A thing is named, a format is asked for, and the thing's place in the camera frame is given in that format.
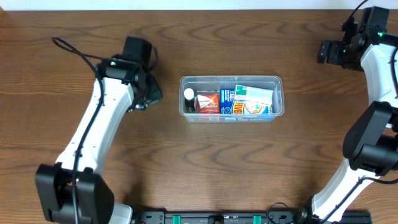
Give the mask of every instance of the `item in bin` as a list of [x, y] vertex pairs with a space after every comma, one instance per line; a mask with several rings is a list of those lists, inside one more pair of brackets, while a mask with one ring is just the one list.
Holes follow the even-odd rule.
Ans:
[[220, 90], [220, 113], [231, 114], [234, 104], [235, 89]]
[[236, 85], [235, 101], [238, 102], [256, 101], [256, 102], [265, 103], [267, 105], [271, 105], [273, 92], [274, 92], [273, 90], [265, 90], [249, 86]]
[[189, 112], [195, 112], [197, 110], [197, 97], [195, 92], [191, 88], [184, 90], [184, 102]]
[[247, 101], [247, 102], [234, 102], [233, 114], [271, 114], [272, 105], [265, 103]]
[[198, 94], [199, 113], [220, 113], [218, 93], [213, 95]]

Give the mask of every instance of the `clear plastic container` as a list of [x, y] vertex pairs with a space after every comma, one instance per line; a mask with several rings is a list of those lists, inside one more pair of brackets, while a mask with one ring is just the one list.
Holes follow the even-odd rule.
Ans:
[[[187, 88], [197, 94], [220, 93], [222, 88], [235, 88], [244, 85], [273, 90], [272, 114], [205, 114], [189, 113], [185, 107], [183, 92]], [[284, 91], [282, 80], [277, 76], [190, 76], [182, 77], [180, 81], [180, 114], [189, 122], [270, 122], [285, 112]]]

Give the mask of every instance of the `white bottle cap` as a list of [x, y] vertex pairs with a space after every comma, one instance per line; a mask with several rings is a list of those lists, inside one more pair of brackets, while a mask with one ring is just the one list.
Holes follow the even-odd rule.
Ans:
[[187, 88], [184, 90], [184, 97], [187, 100], [192, 100], [193, 97], [195, 97], [195, 93], [193, 92], [193, 90], [191, 88]]

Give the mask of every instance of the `white wall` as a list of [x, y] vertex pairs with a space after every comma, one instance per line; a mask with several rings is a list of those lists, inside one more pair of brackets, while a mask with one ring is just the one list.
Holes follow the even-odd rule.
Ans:
[[[0, 0], [4, 10], [222, 10], [354, 9], [362, 0]], [[364, 7], [398, 9], [398, 0], [369, 0]]]

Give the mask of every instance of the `tabletop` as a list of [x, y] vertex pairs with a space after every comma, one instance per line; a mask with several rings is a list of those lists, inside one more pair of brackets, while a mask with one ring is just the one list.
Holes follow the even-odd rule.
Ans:
[[[340, 40], [350, 13], [0, 12], [0, 223], [45, 223], [35, 172], [69, 143], [93, 90], [90, 68], [53, 35], [103, 57], [120, 54], [128, 35], [158, 49], [164, 99], [124, 116], [106, 161], [117, 201], [168, 211], [300, 208], [336, 172], [345, 134], [368, 106], [363, 72], [316, 63], [321, 41]], [[392, 11], [389, 32], [398, 34], [397, 23]], [[277, 75], [285, 113], [270, 123], [188, 123], [178, 112], [187, 75]], [[371, 184], [350, 208], [395, 223], [397, 197], [398, 187]]]

